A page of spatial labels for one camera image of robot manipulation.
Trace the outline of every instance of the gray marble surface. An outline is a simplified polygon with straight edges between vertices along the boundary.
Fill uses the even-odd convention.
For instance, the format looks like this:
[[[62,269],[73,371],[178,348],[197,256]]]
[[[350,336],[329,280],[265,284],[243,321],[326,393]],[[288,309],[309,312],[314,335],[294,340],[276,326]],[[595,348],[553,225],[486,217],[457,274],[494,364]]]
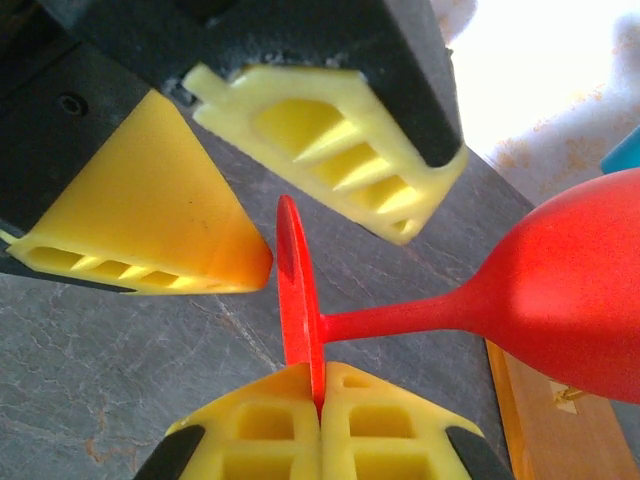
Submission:
[[[325,312],[456,287],[530,209],[474,157],[420,236],[395,247],[202,138],[272,246],[278,196],[297,200]],[[361,340],[331,345],[327,356],[469,418],[507,461],[482,339],[434,332]],[[130,478],[174,420],[282,366],[273,274],[258,293],[190,297],[0,276],[0,478]],[[640,416],[622,409],[637,453]]]

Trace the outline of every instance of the yellow plastic block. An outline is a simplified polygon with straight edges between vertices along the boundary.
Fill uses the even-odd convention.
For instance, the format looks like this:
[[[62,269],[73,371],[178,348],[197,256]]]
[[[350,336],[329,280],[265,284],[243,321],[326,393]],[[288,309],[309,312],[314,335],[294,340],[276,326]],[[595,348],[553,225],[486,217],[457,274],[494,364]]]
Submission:
[[[327,364],[323,479],[471,480],[446,429],[468,420],[341,363]]]
[[[205,428],[180,480],[320,480],[320,426],[309,367],[247,385],[175,423]]]
[[[198,65],[183,85],[200,125],[395,244],[420,232],[467,162],[463,145],[429,167],[355,71],[261,65],[227,84]]]
[[[262,288],[272,255],[189,126],[151,91],[7,251],[39,272],[141,294]]]

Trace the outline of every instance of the screw hole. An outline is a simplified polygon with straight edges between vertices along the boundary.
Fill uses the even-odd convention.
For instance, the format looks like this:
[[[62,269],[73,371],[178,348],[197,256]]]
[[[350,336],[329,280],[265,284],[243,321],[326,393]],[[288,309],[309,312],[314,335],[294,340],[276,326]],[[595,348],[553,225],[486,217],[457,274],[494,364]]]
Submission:
[[[58,105],[69,115],[83,117],[89,112],[87,101],[80,95],[72,92],[65,92],[58,97]]]

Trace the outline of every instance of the blue object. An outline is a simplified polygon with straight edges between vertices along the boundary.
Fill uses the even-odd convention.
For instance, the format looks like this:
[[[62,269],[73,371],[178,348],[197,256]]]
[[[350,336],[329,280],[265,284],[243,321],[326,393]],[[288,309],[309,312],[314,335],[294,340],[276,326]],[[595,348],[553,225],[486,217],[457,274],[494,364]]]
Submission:
[[[604,174],[635,167],[640,167],[640,127],[631,132],[600,162],[600,170]]]

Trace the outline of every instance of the yellow plastic part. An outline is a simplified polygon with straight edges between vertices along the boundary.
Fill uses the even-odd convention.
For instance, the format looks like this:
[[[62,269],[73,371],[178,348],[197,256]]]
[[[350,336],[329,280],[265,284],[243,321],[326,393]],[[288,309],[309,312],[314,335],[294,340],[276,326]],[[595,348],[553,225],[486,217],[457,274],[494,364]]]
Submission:
[[[464,418],[341,363],[327,364],[322,422],[298,364],[229,393],[167,435],[205,433],[180,480],[471,480],[446,428]]]
[[[467,162],[462,145],[429,167],[355,71],[261,65],[227,84],[198,65],[183,85],[202,102],[200,125],[395,244],[420,232]]]
[[[298,364],[172,425],[167,435],[205,428],[180,480],[319,480],[320,426],[309,385],[309,367]]]
[[[141,294],[262,288],[272,255],[173,104],[149,92],[7,252]]]
[[[471,480],[445,430],[470,421],[373,375],[327,364],[323,478]]]

